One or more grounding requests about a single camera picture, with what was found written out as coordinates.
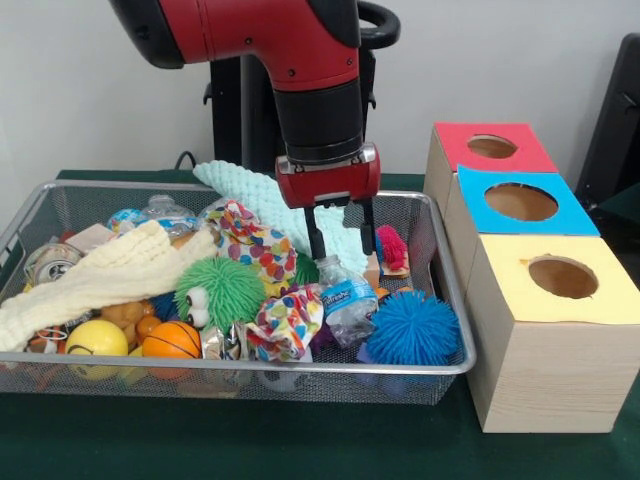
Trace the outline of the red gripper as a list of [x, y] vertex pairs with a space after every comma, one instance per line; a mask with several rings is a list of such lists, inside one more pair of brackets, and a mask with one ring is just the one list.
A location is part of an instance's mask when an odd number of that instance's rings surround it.
[[379, 152], [374, 144], [365, 144], [356, 156], [325, 165], [297, 165], [280, 156], [275, 163], [276, 181], [289, 208], [304, 208], [313, 260], [326, 257], [321, 230], [316, 225], [314, 208], [331, 202], [360, 201], [363, 222], [360, 227], [362, 249], [366, 256], [376, 251], [373, 202], [380, 188]]

